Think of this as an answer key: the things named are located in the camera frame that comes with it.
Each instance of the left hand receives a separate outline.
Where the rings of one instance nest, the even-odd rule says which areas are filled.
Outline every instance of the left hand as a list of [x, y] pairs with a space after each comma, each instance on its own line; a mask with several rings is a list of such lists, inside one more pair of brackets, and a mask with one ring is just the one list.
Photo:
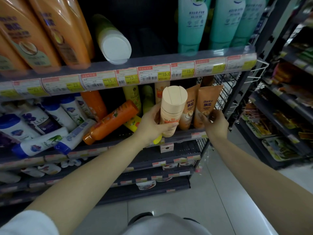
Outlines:
[[159, 137], [160, 134], [165, 131], [178, 126], [178, 122], [166, 123], [166, 124], [157, 124], [154, 119], [157, 114], [159, 114], [161, 108], [161, 103], [152, 107], [147, 113], [145, 113], [141, 119], [138, 129], [133, 134], [135, 137], [138, 137], [139, 140], [143, 141], [146, 145], [150, 144]]

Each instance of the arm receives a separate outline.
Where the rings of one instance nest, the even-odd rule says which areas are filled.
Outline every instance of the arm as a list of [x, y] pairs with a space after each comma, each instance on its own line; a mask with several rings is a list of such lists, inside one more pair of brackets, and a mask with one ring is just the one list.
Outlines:
[[227, 140], [228, 122], [219, 110], [214, 122], [201, 119], [226, 166], [279, 234], [312, 234], [313, 195]]
[[86, 163], [49, 188], [26, 210], [49, 216], [60, 234], [72, 234], [135, 156], [162, 132], [178, 123], [157, 125], [160, 104], [147, 112], [137, 131], [107, 152]]

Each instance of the right hand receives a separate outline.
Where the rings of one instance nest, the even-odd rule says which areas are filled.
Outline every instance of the right hand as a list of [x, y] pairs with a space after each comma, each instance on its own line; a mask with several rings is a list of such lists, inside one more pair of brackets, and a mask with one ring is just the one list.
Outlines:
[[205, 125], [205, 132], [210, 140], [213, 138], [227, 139], [229, 123], [225, 119], [223, 112], [215, 109], [212, 110], [210, 113], [210, 120], [208, 120], [207, 117], [201, 113], [199, 113], [199, 117]]

